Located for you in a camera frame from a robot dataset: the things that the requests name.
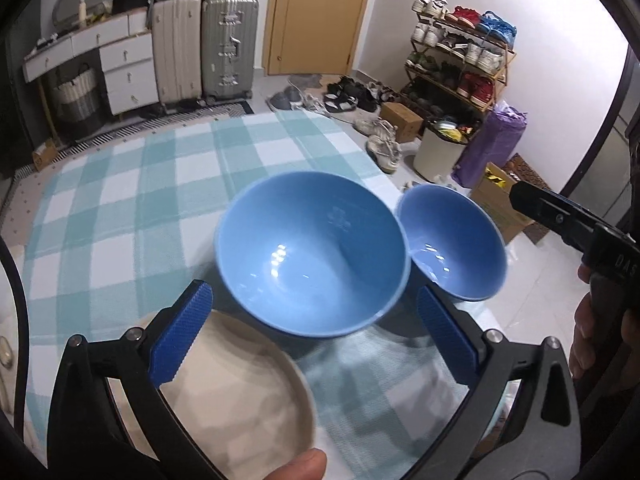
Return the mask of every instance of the checkered tablecloth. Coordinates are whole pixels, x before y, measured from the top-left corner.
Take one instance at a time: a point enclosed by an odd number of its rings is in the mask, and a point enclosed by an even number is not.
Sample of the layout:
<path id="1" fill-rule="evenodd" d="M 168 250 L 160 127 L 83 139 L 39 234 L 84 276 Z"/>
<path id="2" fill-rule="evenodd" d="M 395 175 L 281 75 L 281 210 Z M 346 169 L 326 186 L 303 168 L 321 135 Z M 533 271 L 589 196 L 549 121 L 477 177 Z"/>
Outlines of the checkered tablecloth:
<path id="1" fill-rule="evenodd" d="M 69 336 L 117 338 L 173 304 L 193 278 L 214 287 L 216 308 L 256 325 L 215 270 L 214 230 L 245 186 L 290 170 L 348 177 L 390 208 L 400 196 L 333 121 L 307 112 L 248 115 L 116 140 L 69 161 L 53 177 L 34 220 L 23 272 L 31 329 L 28 409 L 41 442 Z M 481 324 L 494 322 L 481 305 L 474 308 Z M 385 326 L 419 326 L 403 309 L 331 341 L 289 338 L 260 327 L 292 355 L 309 382 L 319 415 L 317 444 L 329 455 L 330 480 L 400 478 L 466 393 L 430 338 Z"/>

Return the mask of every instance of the black cable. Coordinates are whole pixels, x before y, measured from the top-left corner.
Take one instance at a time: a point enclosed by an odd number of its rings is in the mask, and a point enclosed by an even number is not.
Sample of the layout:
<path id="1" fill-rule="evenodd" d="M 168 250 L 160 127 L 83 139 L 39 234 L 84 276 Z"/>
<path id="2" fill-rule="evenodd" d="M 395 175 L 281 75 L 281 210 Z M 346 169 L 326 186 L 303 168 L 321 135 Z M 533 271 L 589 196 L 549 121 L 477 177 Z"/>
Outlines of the black cable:
<path id="1" fill-rule="evenodd" d="M 29 318 L 22 280 L 15 267 L 14 258 L 0 237 L 0 263 L 11 285 L 14 295 L 15 313 L 18 318 L 18 359 L 15 371 L 14 430 L 24 441 L 24 401 L 27 396 L 27 374 L 29 370 Z"/>

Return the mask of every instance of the metal screw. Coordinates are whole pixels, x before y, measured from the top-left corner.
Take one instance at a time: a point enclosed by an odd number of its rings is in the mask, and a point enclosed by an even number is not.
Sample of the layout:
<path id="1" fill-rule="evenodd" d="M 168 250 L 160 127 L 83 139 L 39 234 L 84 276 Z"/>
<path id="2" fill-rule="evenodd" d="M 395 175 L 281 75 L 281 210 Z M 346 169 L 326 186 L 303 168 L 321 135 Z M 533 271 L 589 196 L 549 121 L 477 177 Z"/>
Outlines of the metal screw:
<path id="1" fill-rule="evenodd" d="M 557 337 L 550 336 L 545 339 L 545 343 L 551 346 L 554 350 L 558 350 L 560 348 L 560 342 Z"/>
<path id="2" fill-rule="evenodd" d="M 129 341 L 140 341 L 142 339 L 142 335 L 145 333 L 140 327 L 129 328 L 124 334 Z"/>
<path id="3" fill-rule="evenodd" d="M 71 348 L 75 348 L 76 346 L 80 346 L 81 342 L 82 342 L 82 336 L 76 334 L 76 335 L 71 336 L 69 338 L 69 340 L 66 342 L 66 344 L 71 346 Z"/>
<path id="4" fill-rule="evenodd" d="M 499 343 L 504 339 L 504 336 L 499 330 L 492 329 L 486 331 L 486 338 L 492 343 Z"/>

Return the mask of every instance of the trash bag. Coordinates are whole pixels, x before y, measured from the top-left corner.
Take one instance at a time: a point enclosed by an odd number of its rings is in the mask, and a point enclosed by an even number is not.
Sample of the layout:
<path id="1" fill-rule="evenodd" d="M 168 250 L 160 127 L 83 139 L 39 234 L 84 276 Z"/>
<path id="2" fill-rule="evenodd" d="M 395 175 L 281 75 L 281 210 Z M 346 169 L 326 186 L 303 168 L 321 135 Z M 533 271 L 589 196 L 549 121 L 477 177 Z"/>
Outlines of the trash bag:
<path id="1" fill-rule="evenodd" d="M 473 188 L 489 162 L 499 168 L 509 160 L 527 129 L 527 114 L 500 101 L 484 120 L 455 165 L 453 178 L 460 186 Z"/>

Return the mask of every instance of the blue bowl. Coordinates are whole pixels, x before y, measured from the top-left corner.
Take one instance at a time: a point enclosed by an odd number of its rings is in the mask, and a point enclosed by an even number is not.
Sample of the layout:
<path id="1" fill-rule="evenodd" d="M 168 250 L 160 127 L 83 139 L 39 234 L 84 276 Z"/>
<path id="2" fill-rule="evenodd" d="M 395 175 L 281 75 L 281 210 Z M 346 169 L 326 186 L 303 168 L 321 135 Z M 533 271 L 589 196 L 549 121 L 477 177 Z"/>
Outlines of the blue bowl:
<path id="1" fill-rule="evenodd" d="M 410 258 L 398 220 L 365 187 L 315 171 L 245 189 L 221 220 L 222 279 L 253 316 L 327 338 L 374 323 L 399 299 Z"/>
<path id="2" fill-rule="evenodd" d="M 500 291 L 507 277 L 504 241 L 475 202 L 425 184 L 405 193 L 396 215 L 414 264 L 444 291 L 463 301 L 484 301 Z"/>

